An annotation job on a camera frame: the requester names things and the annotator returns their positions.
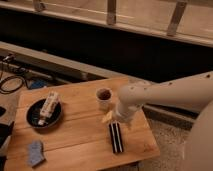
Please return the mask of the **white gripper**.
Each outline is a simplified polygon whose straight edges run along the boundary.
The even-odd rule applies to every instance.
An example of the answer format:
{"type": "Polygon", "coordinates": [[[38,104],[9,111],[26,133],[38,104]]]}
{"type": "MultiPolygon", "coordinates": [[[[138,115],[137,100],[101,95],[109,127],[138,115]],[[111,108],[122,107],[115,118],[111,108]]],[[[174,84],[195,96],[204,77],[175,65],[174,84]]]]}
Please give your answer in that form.
{"type": "Polygon", "coordinates": [[[130,128],[134,114],[137,110],[138,108],[136,106],[125,106],[123,103],[118,102],[113,111],[113,119],[130,128]]]}

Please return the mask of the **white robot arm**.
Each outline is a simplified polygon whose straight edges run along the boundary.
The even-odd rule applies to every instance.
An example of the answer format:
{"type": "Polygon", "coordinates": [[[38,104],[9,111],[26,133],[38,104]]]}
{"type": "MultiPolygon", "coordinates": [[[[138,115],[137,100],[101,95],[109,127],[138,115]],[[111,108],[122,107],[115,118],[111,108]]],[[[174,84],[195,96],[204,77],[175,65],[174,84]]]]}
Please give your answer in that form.
{"type": "Polygon", "coordinates": [[[130,123],[144,104],[198,112],[185,143],[181,171],[213,171],[213,71],[152,85],[124,85],[118,90],[114,118],[130,123]]]}

